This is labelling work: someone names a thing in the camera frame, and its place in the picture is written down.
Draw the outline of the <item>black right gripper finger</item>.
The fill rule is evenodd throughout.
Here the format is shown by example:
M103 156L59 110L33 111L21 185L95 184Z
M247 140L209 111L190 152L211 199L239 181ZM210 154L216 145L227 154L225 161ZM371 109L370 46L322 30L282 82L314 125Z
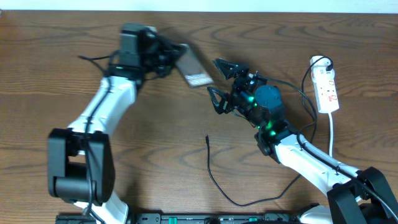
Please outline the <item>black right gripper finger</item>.
M222 58L215 59L213 63L226 80L229 80L230 78L244 77L249 71L249 67L244 63L229 62Z
M228 114L231 112L232 109L229 103L229 93L212 86L208 86L206 89L209 93L213 107L218 114Z

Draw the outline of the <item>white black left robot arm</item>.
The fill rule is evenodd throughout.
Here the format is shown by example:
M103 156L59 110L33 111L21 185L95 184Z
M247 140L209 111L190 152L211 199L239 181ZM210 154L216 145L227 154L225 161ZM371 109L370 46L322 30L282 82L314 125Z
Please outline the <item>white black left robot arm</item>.
M124 24L120 48L100 68L101 84L93 99L65 129L53 129L47 139L49 194L82 209L81 215L60 215L56 223L128 223L128 205L114 191L115 168L110 137L126 110L134 104L146 74L171 73L188 52L153 27Z

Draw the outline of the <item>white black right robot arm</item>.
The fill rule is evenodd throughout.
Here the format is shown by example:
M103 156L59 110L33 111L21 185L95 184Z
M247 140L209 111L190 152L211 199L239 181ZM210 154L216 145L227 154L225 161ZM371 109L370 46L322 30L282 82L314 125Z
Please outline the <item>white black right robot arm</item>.
M397 199L384 174L369 167L344 164L306 140L285 118L279 89L270 78L249 73L243 63L221 58L214 65L232 78L231 92L209 87L218 114L237 111L257 128L254 138L265 156L299 173L328 199L328 206L312 205L290 220L299 223L395 223Z

